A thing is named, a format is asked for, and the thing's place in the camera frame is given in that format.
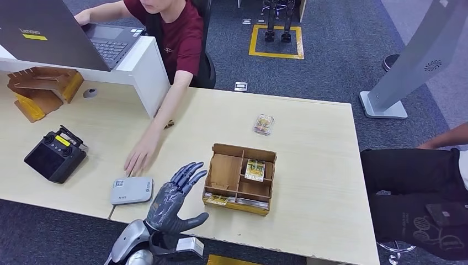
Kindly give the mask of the person's left hand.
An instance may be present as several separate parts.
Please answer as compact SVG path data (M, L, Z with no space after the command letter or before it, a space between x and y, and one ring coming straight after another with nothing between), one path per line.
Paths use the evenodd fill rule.
M128 176L140 172L148 165L156 150L158 141L159 135L144 136L138 141L124 164L124 171Z

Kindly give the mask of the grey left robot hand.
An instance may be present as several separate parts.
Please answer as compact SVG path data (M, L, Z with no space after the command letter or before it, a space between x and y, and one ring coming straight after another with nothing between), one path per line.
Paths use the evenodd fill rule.
M203 162L191 162L161 186L143 221L150 234L161 232L176 235L202 225L209 218L207 212L185 220L178 217L187 194L208 173L206 170L198 172L203 165Z

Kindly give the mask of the person's right hand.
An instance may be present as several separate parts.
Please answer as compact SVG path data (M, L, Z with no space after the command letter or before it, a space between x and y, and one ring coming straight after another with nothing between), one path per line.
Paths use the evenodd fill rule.
M80 26L84 26L91 22L91 13L86 9L76 14L74 18Z

